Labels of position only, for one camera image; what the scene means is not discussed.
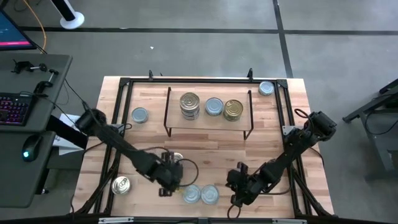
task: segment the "gray floor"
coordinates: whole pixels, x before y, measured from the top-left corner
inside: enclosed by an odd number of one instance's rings
[[[70,0],[86,16],[83,27],[276,29],[272,0]],[[280,0],[285,29],[398,30],[395,0]],[[35,6],[45,26],[59,26],[47,1]],[[20,26],[37,26],[29,11],[7,12]],[[38,44],[41,32],[27,32]],[[106,75],[286,77],[277,34],[177,34],[48,32],[47,51],[74,57],[68,80],[95,105]],[[341,118],[397,78],[398,36],[287,35],[295,78],[304,78],[312,110],[338,123],[320,144],[335,213],[344,218],[398,222],[398,182],[367,183],[378,163],[359,121]],[[63,102],[62,93],[59,102]],[[71,95],[67,113],[81,113]],[[77,172],[60,171],[53,192],[36,208],[0,209],[0,219],[68,212]]]

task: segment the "white stand base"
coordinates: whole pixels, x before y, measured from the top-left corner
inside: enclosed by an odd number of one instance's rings
[[[76,29],[77,27],[80,27],[84,22],[85,22],[85,17],[82,13],[80,12],[75,12],[75,19],[72,21],[66,21],[64,18],[61,18],[61,26],[64,29]]]

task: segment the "tin can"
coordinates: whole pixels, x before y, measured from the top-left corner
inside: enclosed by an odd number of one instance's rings
[[[126,194],[129,192],[130,187],[130,180],[123,176],[116,178],[111,185],[114,194]]]
[[[181,160],[181,159],[183,159],[184,157],[182,156],[182,154],[181,153],[178,153],[178,152],[175,152],[174,153],[174,162],[177,162],[177,161],[179,161],[179,160]]]
[[[243,105],[238,100],[228,100],[224,106],[224,118],[227,121],[237,121],[243,112]]]
[[[206,101],[206,112],[210,116],[218,116],[223,112],[224,104],[219,98],[210,98]]]
[[[196,203],[200,199],[200,188],[195,184],[189,185],[184,189],[184,201],[187,203]]]
[[[219,196],[218,190],[214,185],[206,185],[201,190],[201,199],[208,205],[217,203]]]
[[[131,117],[135,123],[142,124],[148,120],[149,115],[148,111],[144,108],[136,108],[132,111]]]
[[[200,99],[198,95],[191,92],[183,94],[180,98],[182,116],[187,120],[197,119],[200,111],[199,104]]]
[[[263,96],[269,96],[274,92],[274,84],[269,81],[263,81],[259,85],[259,93]]]

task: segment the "rgb backlit keyboard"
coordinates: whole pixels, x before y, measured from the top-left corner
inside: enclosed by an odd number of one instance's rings
[[[33,97],[20,93],[0,93],[0,125],[25,126]]]

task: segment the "wooden table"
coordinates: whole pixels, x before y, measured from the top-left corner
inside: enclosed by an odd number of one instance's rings
[[[120,77],[105,77],[99,95],[97,108],[103,111],[108,122],[112,118],[113,109],[118,92]],[[300,108],[310,113],[304,81],[302,79],[288,79],[290,99],[293,109]],[[247,93],[252,90],[254,131],[246,141],[239,131],[173,129],[169,138],[163,127],[165,99],[167,88],[173,90],[194,91],[205,93],[216,90],[233,95]],[[132,189],[127,195],[115,195],[112,215],[115,216],[147,216],[147,217],[226,217],[230,206],[230,196],[233,193],[224,185],[227,173],[236,167],[239,161],[249,166],[249,173],[254,172],[263,162],[276,158],[282,151],[282,138],[280,135],[278,113],[275,96],[261,96],[257,92],[258,84],[184,84],[184,83],[135,83],[132,93],[129,114],[136,107],[144,107],[149,111],[149,120],[145,124],[136,124],[131,116],[127,119],[132,124],[125,140],[138,149],[162,146],[171,151],[180,152],[184,157],[194,160],[200,174],[195,182],[200,187],[208,184],[217,186],[220,199],[216,205],[206,205],[202,201],[187,204],[182,198],[182,193],[174,193],[172,197],[158,197],[157,183],[148,180],[136,173],[131,161],[122,156],[119,175],[127,176],[132,182]],[[126,91],[123,93],[122,104],[119,111],[118,122],[124,108]],[[287,112],[284,112],[285,122],[288,124]],[[296,125],[303,125],[305,119],[294,114]],[[96,138],[90,139],[88,147],[99,143]],[[79,209],[93,193],[98,185],[101,167],[104,159],[105,145],[98,146],[87,152],[81,167],[73,204]],[[328,186],[323,170],[322,161],[314,152],[307,150],[302,154],[303,166],[308,188],[326,211],[333,213]],[[189,163],[184,163],[183,183],[194,178],[195,169]],[[271,192],[280,192],[288,187],[288,178],[285,171],[281,182]],[[297,187],[300,208],[304,211],[302,194]],[[102,200],[104,208],[108,196],[109,185],[105,189]],[[244,205],[241,217],[270,218],[293,217],[292,199],[290,193],[278,196],[260,195],[256,201]]]

